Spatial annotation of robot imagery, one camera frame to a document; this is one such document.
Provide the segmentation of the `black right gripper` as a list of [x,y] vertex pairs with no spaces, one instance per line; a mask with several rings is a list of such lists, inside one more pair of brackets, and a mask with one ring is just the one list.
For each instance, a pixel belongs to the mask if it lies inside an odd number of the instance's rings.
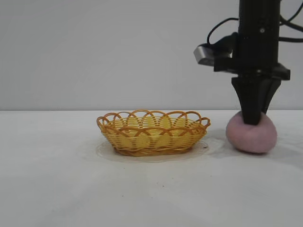
[[290,80],[290,70],[278,62],[279,23],[240,22],[237,33],[225,36],[214,58],[214,71],[263,78],[232,78],[245,124],[258,125],[261,112],[267,113],[281,80]]

